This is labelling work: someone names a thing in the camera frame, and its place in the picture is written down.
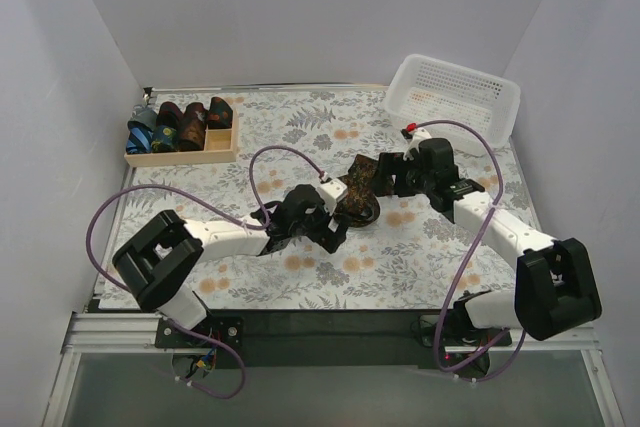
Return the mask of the black tie with gold keys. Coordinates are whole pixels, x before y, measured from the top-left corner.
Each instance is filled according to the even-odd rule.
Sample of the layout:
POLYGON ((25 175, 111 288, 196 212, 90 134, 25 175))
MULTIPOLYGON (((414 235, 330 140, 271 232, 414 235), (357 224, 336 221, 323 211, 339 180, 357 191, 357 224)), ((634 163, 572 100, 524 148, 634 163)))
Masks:
POLYGON ((339 177, 347 186, 346 196, 338 203, 334 217, 351 228, 364 228, 380 216, 379 197, 390 196, 394 190, 392 176, 381 176, 379 161, 358 154, 346 174, 339 177))

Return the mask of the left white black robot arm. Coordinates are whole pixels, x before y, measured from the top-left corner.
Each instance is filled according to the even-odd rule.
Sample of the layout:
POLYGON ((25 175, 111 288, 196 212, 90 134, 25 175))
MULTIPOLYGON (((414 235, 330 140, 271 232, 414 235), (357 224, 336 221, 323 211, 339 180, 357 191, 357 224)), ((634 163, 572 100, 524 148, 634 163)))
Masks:
POLYGON ((299 237, 334 253, 346 239, 348 223, 335 220, 334 212, 347 192, 339 180, 298 185, 271 205, 268 216, 256 211, 233 221, 183 220, 165 210, 127 241, 112 263, 142 311, 173 321, 188 345, 200 347, 211 339, 213 324, 203 302, 184 285, 194 266, 269 255, 299 237))

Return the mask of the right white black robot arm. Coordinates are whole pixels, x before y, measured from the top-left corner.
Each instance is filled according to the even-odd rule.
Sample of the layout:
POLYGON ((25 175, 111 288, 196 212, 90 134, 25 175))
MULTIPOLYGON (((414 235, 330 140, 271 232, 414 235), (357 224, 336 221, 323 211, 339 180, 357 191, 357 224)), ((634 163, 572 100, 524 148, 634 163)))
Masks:
POLYGON ((558 240, 495 206, 478 182, 461 177, 443 138, 382 153, 372 188, 377 196, 425 195, 452 224, 479 235, 515 272, 511 291, 485 291, 447 304, 454 336, 475 344, 489 329, 520 328, 538 341, 598 319, 602 304, 590 258, 575 238, 558 240))

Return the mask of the floral patterned table mat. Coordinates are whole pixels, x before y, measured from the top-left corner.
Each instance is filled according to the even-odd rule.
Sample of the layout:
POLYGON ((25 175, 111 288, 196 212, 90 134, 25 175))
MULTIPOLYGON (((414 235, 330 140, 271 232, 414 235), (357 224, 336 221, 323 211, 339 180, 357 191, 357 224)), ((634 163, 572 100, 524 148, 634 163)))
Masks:
POLYGON ((446 309, 513 322, 516 271, 560 239, 533 222, 513 154, 452 150, 459 124, 393 127, 374 93, 231 101, 241 151, 140 168, 101 302, 186 324, 220 309, 446 309))

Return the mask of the white plastic perforated basket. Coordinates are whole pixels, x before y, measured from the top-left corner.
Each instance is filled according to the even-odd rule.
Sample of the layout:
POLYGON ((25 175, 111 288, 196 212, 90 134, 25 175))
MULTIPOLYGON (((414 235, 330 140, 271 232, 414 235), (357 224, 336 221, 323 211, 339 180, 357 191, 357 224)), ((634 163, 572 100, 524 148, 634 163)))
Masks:
POLYGON ((394 128, 439 120, 428 131, 447 138, 456 149, 480 157, 486 150, 462 123, 493 149, 509 144, 520 106, 521 89, 513 81, 419 54, 407 56, 387 89, 382 106, 394 128))

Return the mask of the wooden compartment tray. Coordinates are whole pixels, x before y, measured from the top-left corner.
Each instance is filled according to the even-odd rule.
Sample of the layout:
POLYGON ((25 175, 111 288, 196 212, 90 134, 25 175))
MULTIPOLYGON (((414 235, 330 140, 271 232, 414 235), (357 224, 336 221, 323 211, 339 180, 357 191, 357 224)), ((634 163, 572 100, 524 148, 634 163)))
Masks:
POLYGON ((134 168, 230 163, 236 161, 239 138, 239 115, 232 109, 229 129, 206 129, 204 148, 198 151, 124 154, 127 164, 134 168))

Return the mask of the black orange-dotted rolled tie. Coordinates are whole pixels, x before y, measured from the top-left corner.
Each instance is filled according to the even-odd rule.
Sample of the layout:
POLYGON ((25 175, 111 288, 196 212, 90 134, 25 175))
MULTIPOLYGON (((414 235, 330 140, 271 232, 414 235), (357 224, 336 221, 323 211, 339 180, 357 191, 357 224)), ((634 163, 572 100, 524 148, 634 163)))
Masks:
POLYGON ((233 126, 234 112, 230 104, 221 97, 212 97, 206 116, 209 130, 226 130, 233 126))

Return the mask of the brown patterned rolled tie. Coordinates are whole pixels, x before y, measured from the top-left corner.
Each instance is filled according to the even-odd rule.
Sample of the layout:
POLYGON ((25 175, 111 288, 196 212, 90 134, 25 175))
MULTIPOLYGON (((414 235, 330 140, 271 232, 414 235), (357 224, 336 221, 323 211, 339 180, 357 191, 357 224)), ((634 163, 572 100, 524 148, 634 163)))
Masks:
POLYGON ((187 105, 178 129, 178 149, 180 151, 201 151, 204 149, 206 114, 201 102, 192 102, 187 105))

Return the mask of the navy yellow-dotted rolled tie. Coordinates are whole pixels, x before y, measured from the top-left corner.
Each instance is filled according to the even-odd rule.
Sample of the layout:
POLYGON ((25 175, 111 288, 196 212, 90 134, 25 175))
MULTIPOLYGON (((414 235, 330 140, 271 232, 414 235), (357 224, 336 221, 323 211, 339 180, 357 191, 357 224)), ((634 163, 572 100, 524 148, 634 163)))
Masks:
POLYGON ((177 130, 166 125, 156 126, 151 138, 151 152, 171 153, 177 151, 177 130))

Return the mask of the dark red rolled tie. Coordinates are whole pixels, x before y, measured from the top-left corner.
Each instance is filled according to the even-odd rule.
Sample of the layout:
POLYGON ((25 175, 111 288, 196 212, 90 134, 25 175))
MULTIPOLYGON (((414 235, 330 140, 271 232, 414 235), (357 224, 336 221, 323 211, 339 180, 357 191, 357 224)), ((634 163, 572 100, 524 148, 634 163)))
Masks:
POLYGON ((161 104, 157 117, 157 127, 168 127, 178 130, 183 119, 182 110, 171 101, 165 101, 161 104))

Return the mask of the blue striped rolled tie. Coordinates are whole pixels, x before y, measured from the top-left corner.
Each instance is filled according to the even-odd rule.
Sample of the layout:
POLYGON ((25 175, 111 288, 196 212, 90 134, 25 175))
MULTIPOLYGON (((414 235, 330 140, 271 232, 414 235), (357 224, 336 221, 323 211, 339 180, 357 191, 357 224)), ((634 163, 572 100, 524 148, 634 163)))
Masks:
POLYGON ((147 154, 151 152, 153 131, 144 124, 133 123, 128 125, 129 136, 125 146, 128 155, 147 154))

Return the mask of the grey rolled tie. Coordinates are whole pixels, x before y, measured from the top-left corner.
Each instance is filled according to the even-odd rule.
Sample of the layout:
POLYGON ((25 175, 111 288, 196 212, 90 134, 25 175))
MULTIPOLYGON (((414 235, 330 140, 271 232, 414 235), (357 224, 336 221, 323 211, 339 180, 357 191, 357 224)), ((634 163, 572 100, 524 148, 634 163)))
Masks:
POLYGON ((138 106, 129 121, 127 127, 133 128, 146 128, 153 131, 156 126, 157 113, 149 107, 138 106))

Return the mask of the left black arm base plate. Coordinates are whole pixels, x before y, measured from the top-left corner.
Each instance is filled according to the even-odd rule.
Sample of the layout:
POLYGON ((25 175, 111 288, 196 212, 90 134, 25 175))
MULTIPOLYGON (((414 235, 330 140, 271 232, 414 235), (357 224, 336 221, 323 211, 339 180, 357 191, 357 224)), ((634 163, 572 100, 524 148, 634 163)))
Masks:
POLYGON ((209 317, 190 329, 192 334, 184 332, 184 328, 177 323, 161 318, 155 334, 154 346, 161 349, 204 348, 210 343, 200 339, 200 336, 214 338, 231 347, 242 344, 244 320, 241 317, 209 317))

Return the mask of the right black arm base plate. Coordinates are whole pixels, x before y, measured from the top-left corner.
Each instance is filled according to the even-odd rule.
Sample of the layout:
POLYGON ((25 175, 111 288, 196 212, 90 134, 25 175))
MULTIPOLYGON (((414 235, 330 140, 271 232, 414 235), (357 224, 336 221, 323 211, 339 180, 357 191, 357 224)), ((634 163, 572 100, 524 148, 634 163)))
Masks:
MULTIPOLYGON (((432 348, 435 342, 436 315, 418 317, 410 324, 410 333, 422 346, 432 348)), ((480 348, 500 334, 500 329, 468 329, 446 321, 441 332, 441 347, 458 346, 480 348)))

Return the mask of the aluminium frame rail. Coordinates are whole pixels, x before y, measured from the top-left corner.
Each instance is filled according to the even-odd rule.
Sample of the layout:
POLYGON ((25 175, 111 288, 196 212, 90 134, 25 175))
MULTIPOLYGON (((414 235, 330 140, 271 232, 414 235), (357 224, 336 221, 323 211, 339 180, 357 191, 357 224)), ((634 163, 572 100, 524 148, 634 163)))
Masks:
POLYGON ((230 311, 203 338, 137 312, 72 317, 47 426, 621 426, 594 330, 502 341, 472 383, 434 364, 417 311, 230 311))

